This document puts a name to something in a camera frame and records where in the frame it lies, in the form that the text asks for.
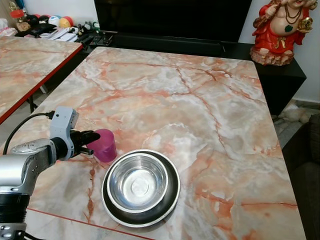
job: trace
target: marble table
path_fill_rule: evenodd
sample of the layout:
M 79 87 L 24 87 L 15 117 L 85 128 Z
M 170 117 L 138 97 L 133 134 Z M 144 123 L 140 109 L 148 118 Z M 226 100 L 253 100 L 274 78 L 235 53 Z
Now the marble table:
M 109 164 L 79 155 L 39 176 L 26 218 L 31 234 L 49 240 L 72 239 L 72 232 L 83 233 L 74 239 L 88 239 L 88 232 L 92 240 L 305 239 L 252 62 L 98 47 L 36 112 L 60 105 L 79 112 L 77 130 L 112 130 L 119 155 L 144 148 L 168 156 L 181 192 L 159 224 L 124 227 L 101 202 Z M 11 146 L 49 137 L 49 126 L 34 118 Z
M 81 48 L 77 42 L 0 36 L 0 124 Z

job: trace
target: pink cup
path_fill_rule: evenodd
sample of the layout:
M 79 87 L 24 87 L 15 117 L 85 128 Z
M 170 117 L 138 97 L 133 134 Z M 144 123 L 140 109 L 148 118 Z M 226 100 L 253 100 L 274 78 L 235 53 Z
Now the pink cup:
M 115 136 L 108 129 L 99 129 L 95 131 L 100 134 L 100 138 L 87 145 L 88 149 L 93 150 L 95 155 L 101 162 L 108 163 L 113 161 L 117 156 Z

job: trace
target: statue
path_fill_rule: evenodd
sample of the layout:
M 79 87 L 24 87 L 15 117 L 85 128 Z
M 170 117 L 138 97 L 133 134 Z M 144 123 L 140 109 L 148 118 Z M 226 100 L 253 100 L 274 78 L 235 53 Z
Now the statue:
M 309 10 L 317 0 L 272 0 L 260 9 L 254 21 L 255 45 L 250 50 L 252 60 L 262 65 L 282 66 L 294 58 L 294 43 L 302 40 L 312 28 Z

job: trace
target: black cable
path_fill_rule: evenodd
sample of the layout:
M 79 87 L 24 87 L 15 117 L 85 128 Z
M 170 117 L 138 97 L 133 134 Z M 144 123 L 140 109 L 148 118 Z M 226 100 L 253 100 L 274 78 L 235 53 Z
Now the black cable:
M 7 154 L 8 151 L 8 147 L 9 147 L 9 143 L 11 141 L 11 139 L 13 138 L 14 134 L 19 130 L 19 128 L 21 128 L 21 126 L 23 124 L 25 124 L 27 121 L 29 121 L 30 119 L 34 118 L 34 117 L 38 117 L 38 116 L 46 116 L 49 119 L 52 119 L 53 116 L 55 114 L 55 111 L 50 111 L 50 112 L 42 112 L 42 113 L 36 113 L 36 114 L 32 114 L 30 116 L 28 116 L 26 119 L 24 119 L 22 122 L 20 122 L 18 124 L 18 126 L 15 127 L 15 129 L 13 129 L 13 131 L 10 133 L 10 135 L 8 136 L 5 145 L 4 145 L 4 149 L 3 149 L 3 155 Z
M 24 236 L 26 237 L 26 238 L 24 238 L 25 240 L 28 240 L 28 239 L 30 239 L 30 240 L 44 240 L 44 239 L 41 239 L 41 238 L 36 238 L 35 236 L 32 236 L 27 232 L 24 233 Z

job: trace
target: metal pet bowl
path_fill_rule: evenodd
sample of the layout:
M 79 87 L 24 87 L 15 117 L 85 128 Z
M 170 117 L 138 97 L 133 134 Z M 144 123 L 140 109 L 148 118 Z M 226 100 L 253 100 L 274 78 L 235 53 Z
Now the metal pet bowl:
M 159 193 L 162 189 L 166 191 L 159 194 L 152 190 L 156 186 L 161 186 Z M 175 208 L 179 193 L 180 179 L 176 167 L 161 153 L 148 149 L 134 150 L 121 156 L 105 174 L 101 189 L 104 207 L 111 218 L 132 228 L 151 226 L 164 219 Z

